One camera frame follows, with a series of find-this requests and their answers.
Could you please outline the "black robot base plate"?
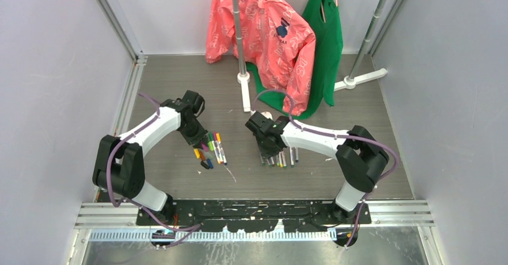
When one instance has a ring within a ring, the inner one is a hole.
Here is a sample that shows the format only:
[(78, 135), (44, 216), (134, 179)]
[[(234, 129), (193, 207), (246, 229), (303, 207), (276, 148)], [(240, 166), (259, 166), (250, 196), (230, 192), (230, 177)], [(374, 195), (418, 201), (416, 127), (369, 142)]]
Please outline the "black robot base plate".
[(199, 226), (192, 237), (241, 233), (245, 240), (275, 233), (281, 225), (284, 236), (323, 233), (340, 246), (353, 245), (359, 227), (372, 222), (367, 204), (346, 212), (332, 200), (176, 200), (161, 213), (139, 213), (137, 225)]

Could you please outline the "blue pen cap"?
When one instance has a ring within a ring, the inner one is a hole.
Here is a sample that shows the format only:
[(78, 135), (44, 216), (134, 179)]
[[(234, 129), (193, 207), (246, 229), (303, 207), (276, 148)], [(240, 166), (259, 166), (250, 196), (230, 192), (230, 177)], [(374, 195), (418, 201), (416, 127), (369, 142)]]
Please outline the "blue pen cap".
[(212, 163), (212, 161), (210, 159), (206, 159), (206, 162), (207, 162), (207, 165), (208, 165), (209, 169), (213, 169), (214, 168), (213, 163)]

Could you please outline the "purple pen cap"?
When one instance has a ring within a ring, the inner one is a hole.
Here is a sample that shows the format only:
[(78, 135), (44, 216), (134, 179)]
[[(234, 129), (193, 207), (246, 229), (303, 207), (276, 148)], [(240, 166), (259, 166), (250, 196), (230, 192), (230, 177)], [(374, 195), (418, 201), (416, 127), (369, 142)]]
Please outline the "purple pen cap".
[(201, 143), (201, 146), (202, 146), (202, 149), (205, 151), (205, 152), (209, 152), (209, 148), (208, 146), (205, 144), (205, 143)]

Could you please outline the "black pen cap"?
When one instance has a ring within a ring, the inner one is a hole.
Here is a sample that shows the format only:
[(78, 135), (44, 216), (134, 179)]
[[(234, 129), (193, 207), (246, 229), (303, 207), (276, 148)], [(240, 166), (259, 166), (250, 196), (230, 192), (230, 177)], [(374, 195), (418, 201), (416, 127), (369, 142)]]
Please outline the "black pen cap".
[(201, 161), (201, 165), (202, 165), (205, 169), (209, 170), (209, 167), (208, 167), (208, 165), (207, 165), (207, 162), (206, 162), (206, 161)]

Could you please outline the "brown pen cap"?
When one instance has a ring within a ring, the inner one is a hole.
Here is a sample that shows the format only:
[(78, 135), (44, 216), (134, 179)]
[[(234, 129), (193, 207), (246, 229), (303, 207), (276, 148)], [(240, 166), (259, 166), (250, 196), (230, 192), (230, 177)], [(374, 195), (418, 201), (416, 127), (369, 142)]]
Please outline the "brown pen cap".
[(205, 157), (204, 153), (201, 150), (199, 150), (198, 153), (199, 153), (199, 157), (200, 157), (200, 159), (202, 161), (206, 161), (207, 160), (207, 158)]

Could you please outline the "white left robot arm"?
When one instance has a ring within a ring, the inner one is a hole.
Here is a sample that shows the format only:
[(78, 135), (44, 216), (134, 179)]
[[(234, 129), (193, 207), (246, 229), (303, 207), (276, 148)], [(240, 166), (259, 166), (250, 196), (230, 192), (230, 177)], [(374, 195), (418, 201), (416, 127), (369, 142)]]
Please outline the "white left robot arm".
[(144, 158), (165, 136), (181, 134), (194, 149), (207, 142), (207, 130), (198, 116), (205, 100), (197, 92), (186, 91), (176, 100), (155, 103), (156, 111), (135, 128), (119, 136), (106, 135), (99, 142), (92, 182), (106, 190), (113, 206), (123, 201), (151, 210), (161, 225), (174, 218), (173, 198), (146, 180)]

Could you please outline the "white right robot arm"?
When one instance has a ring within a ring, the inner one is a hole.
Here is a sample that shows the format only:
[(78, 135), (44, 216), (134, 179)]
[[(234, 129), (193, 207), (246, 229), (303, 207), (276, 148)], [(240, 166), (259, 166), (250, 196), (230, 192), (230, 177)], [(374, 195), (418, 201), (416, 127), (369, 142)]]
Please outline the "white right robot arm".
[(332, 130), (304, 124), (287, 116), (272, 120), (255, 112), (246, 122), (261, 157), (270, 159), (283, 149), (305, 149), (338, 162), (344, 184), (335, 197), (332, 214), (345, 224), (356, 215), (357, 204), (371, 193), (390, 161), (388, 148), (368, 130), (355, 125), (351, 130)]

